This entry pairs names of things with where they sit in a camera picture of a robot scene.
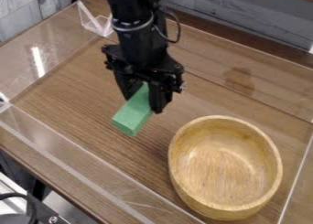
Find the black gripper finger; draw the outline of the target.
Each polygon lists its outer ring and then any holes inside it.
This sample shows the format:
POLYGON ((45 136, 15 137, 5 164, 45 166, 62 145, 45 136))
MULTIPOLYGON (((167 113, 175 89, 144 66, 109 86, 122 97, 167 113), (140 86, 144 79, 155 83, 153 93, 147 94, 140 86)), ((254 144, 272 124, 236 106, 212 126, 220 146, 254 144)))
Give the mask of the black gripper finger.
POLYGON ((125 100, 133 96, 136 91, 143 85, 141 79, 137 78, 136 73, 125 73, 125 72, 113 72, 114 80, 117 82, 117 86, 120 88, 120 93, 125 100))
POLYGON ((149 108, 159 114, 163 112, 165 105, 172 101, 173 88, 169 83, 152 81, 149 87, 149 108))

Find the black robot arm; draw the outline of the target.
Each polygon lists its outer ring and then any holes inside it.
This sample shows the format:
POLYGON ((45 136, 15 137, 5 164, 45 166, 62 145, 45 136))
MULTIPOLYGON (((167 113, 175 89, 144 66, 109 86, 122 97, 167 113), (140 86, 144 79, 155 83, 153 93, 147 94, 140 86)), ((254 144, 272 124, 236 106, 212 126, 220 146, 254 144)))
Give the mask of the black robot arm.
POLYGON ((106 0, 118 43, 101 47, 122 97, 131 99, 147 86, 149 109, 156 113, 172 101, 172 95, 181 92, 184 71, 167 51, 177 40, 167 36, 165 18, 171 13, 160 1, 106 0))

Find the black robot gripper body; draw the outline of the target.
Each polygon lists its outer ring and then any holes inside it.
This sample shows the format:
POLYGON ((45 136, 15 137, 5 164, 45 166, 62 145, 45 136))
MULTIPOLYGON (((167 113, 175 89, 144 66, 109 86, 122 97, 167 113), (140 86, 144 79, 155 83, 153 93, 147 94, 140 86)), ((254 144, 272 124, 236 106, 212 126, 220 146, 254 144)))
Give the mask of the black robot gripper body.
POLYGON ((169 83, 173 92, 180 93, 183 67, 167 52, 172 40, 167 37, 165 21, 122 23, 113 20, 112 28, 118 43, 101 47, 106 68, 112 72, 136 73, 143 83, 169 83))

